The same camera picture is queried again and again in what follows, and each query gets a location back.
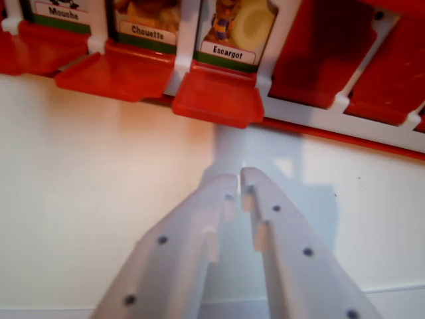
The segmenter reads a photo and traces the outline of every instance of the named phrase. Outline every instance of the white plastic arm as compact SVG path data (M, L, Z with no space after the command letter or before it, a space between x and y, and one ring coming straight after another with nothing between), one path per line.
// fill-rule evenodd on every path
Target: white plastic arm
M223 217L234 215L237 185L235 175L218 176L148 231L92 318L196 319L208 263L218 261Z
M271 319L382 318L272 180L255 168L244 168L240 180Z

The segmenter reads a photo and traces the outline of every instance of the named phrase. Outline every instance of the hole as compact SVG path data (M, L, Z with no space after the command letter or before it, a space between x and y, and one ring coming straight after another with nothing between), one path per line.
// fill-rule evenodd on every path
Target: hole
M311 257L311 256L313 256L313 255L314 255L314 252L313 252L313 249L311 249L310 247L306 247L306 248L303 250L303 254L304 254L305 256Z
M164 245L167 241L168 241L167 236L161 236L160 238L158 238L158 243L160 245Z
M348 310L347 311L347 318L360 319L360 315L356 310Z
M375 20L381 20L384 17L384 13L382 11L378 11L375 13Z
M131 306L132 304L134 304L136 301L136 298L133 294L129 294L128 296L126 296L124 298L124 305L125 306Z

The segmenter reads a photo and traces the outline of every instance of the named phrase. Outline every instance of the white plastic frame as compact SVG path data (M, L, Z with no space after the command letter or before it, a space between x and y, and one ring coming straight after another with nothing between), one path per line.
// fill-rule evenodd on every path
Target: white plastic frame
M384 11L384 19L373 23L373 28L377 32L375 43L344 89L336 94L334 103L325 110L268 96L272 85L273 69L302 0L270 1L278 8L278 15L258 67L256 81L256 87L262 97L265 117L425 153L425 134L414 131L420 123L418 113L425 107L425 101L411 112L400 126L391 126L344 114L349 105L348 94L396 23L398 17L395 14L381 10ZM8 17L2 21L2 28L15 35L18 33L18 25L23 19L19 0L5 0L5 5ZM175 67L165 91L166 94L176 95L185 73L190 71L200 5L200 0L182 0ZM104 53L105 42L108 39L104 0L89 0L89 14L92 32L88 39L89 52Z
M271 319L382 318L276 184L255 168L242 169L240 180ZM223 221L234 217L237 181L217 176L149 230L91 318L195 319Z

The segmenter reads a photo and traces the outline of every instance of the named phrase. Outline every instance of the green stripe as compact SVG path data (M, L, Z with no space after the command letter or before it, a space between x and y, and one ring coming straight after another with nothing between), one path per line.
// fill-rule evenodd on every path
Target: green stripe
M126 35L124 33L118 33L118 42L124 43L126 45L134 45L136 47L145 48L161 53L175 54L177 52L177 47L175 45L169 45L167 43L162 43L141 37L135 37L133 35Z
M211 55L201 51L195 51L193 53L193 58L199 62L213 64L221 66L223 68L230 68L236 71L242 71L246 73L255 73L258 70L258 65L252 65L248 63L243 63L239 61L233 61L228 58L222 58L220 56Z
M47 25L49 27L72 31L75 33L90 33L90 25L83 25L81 23L45 17L44 15L34 15L33 22L40 25Z

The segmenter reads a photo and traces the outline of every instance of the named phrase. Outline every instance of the red flap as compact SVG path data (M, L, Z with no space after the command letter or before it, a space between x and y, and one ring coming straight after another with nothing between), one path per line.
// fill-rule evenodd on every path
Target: red flap
M407 18L391 30L353 87L346 114L402 124L425 100L425 23Z
M217 124L245 128L261 122L264 109L255 75L224 72L195 63L173 101L173 112Z
M0 35L0 72L49 74L87 53L89 35L36 25L19 25L19 35Z
M303 0L269 95L328 108L374 43L374 9L356 0Z
M55 76L56 85L128 102L162 96L173 74L175 55L112 40L106 43L105 51Z
M374 7L390 9L406 17L425 20L424 0L360 0Z

